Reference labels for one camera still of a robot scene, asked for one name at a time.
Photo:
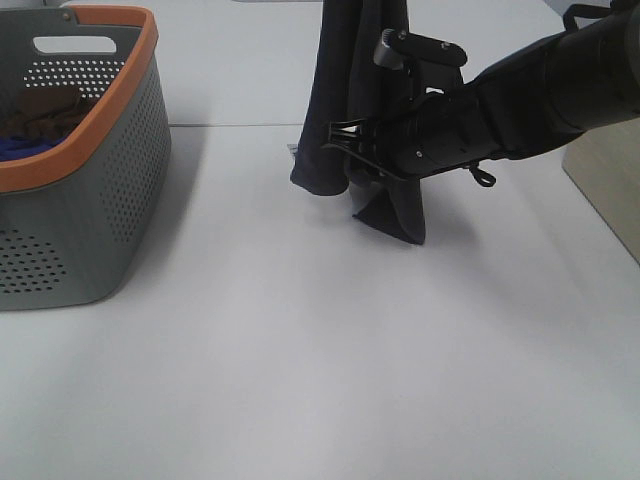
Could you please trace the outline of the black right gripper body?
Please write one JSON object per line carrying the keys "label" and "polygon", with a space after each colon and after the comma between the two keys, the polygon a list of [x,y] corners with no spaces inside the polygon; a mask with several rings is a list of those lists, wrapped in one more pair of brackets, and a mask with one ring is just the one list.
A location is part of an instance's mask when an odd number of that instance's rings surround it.
{"label": "black right gripper body", "polygon": [[389,117],[330,122],[324,133],[323,148],[346,153],[377,177],[421,180],[465,169],[481,186],[496,183],[479,167],[498,144],[473,93],[431,93]]}

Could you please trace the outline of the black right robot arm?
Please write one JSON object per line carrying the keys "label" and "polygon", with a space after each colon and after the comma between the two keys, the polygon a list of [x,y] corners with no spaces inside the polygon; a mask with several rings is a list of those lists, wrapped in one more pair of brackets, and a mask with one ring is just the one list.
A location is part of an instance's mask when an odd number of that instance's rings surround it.
{"label": "black right robot arm", "polygon": [[413,95],[383,117],[326,126],[325,146],[375,177],[418,180],[455,169],[493,179],[484,160],[521,160],[587,131],[639,115],[639,5],[574,4],[561,32],[507,56],[464,82],[465,51],[406,31],[385,30],[374,60],[403,70]]}

